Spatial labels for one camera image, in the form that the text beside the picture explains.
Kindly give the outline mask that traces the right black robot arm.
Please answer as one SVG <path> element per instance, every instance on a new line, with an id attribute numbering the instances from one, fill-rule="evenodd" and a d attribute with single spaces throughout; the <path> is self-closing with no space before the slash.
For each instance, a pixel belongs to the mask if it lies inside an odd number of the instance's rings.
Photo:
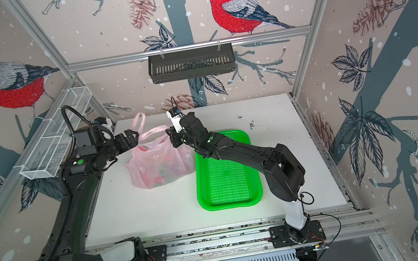
<path id="1" fill-rule="evenodd" d="M 270 192 L 286 203 L 286 224 L 298 231 L 305 227 L 309 216 L 303 213 L 299 196 L 306 171 L 287 146 L 259 147 L 210 132 L 193 112 L 176 115 L 171 121 L 166 133 L 175 148 L 185 144 L 204 159 L 228 160 L 262 173 Z"/>

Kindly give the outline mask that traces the pink plastic bag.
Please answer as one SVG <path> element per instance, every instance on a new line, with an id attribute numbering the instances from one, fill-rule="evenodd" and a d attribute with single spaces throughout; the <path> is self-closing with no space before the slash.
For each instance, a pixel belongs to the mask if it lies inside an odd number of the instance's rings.
<path id="1" fill-rule="evenodd" d="M 158 188 L 194 173 L 194 149 L 186 145 L 175 148 L 166 133 L 166 125 L 144 131 L 145 122 L 146 115 L 139 112 L 131 126 L 139 133 L 138 146 L 132 149 L 132 158 L 125 164 L 133 186 Z"/>

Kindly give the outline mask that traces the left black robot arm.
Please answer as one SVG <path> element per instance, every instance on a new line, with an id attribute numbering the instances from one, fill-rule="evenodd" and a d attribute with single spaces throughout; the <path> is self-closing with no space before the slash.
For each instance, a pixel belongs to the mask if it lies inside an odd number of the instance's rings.
<path id="1" fill-rule="evenodd" d="M 132 261 L 147 259 L 139 238 L 122 240 L 110 248 L 89 254 L 85 242 L 92 221 L 103 173 L 117 157 L 138 145 L 139 133 L 126 130 L 114 135 L 92 124 L 74 132 L 74 150 L 63 163 L 58 181 L 64 191 L 48 243 L 36 261 Z"/>

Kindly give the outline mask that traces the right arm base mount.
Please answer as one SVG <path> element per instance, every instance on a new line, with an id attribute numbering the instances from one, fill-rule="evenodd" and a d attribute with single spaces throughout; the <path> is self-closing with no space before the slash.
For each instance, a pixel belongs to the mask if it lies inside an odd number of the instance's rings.
<path id="1" fill-rule="evenodd" d="M 273 244 L 274 248 L 326 241 L 322 226 L 316 220 L 306 221 L 300 230 L 286 223 L 268 230 L 270 232 L 268 241 Z"/>

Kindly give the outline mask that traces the green plastic basket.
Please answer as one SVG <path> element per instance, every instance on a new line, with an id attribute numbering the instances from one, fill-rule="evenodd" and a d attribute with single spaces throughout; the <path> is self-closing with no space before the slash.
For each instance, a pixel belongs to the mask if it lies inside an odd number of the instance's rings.
<path id="1" fill-rule="evenodd" d="M 208 211 L 221 211 L 258 204 L 263 196 L 260 173 L 228 160 L 196 155 L 197 198 Z"/>

